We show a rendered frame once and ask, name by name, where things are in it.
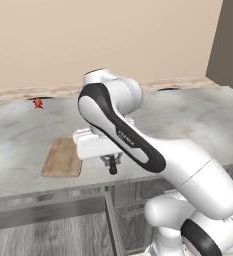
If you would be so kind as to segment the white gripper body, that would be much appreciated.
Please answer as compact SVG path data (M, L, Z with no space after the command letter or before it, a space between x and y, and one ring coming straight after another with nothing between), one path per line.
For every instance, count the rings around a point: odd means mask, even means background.
M107 136L101 133L96 134L90 128L75 131L73 141L76 144L77 155L80 160L122 152Z

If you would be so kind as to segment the wooden cutting board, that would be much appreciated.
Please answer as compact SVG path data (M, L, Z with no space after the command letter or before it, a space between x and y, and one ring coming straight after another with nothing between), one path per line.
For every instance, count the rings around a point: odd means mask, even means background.
M82 161L77 156L77 147L72 137L55 138L45 160L43 177L78 177Z

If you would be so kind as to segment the grey drawer front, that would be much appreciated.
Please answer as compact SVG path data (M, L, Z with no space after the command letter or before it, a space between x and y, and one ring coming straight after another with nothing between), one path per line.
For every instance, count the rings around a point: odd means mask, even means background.
M0 207L0 229L100 213L105 205L103 194L93 194Z

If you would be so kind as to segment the grey cabinet front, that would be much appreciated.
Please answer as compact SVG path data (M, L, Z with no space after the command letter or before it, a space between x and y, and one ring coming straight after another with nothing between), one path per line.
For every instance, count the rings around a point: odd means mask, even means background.
M148 247L154 229L145 220L144 204L173 189L164 179L105 187L106 217L114 256L132 256Z

